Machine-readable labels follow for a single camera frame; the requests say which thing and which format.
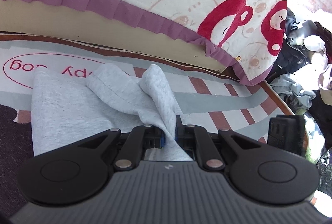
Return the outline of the light grey sweatshirt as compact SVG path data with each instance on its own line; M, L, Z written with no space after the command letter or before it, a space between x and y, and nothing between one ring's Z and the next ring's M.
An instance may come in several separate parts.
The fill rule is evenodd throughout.
M102 131L124 133L150 124L165 134L161 149L150 149L151 161L188 161L175 140L181 109L161 68L151 65L141 78L112 63L86 78L69 77L46 68L34 74L32 139L35 155L77 142Z

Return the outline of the striped pink grey rug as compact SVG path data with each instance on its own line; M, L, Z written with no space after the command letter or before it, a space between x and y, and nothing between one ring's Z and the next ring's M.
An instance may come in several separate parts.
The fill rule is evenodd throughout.
M157 59L107 55L84 48L38 40L1 40L1 212L10 217L26 203L17 183L21 165L36 156L32 139L32 91L35 71L42 67L69 77L86 78L112 63L141 78L151 66L163 71L181 109L182 122L215 133L222 127L267 141L269 119L290 109L265 82L240 85L202 69L189 70Z

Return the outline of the beige bed base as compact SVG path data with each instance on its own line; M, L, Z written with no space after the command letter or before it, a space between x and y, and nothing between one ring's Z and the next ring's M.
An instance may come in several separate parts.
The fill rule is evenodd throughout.
M94 12L42 2L1 1L1 40L54 42L102 55L109 50L122 50L129 57L157 59L238 81L232 68L206 57L204 46L133 28Z

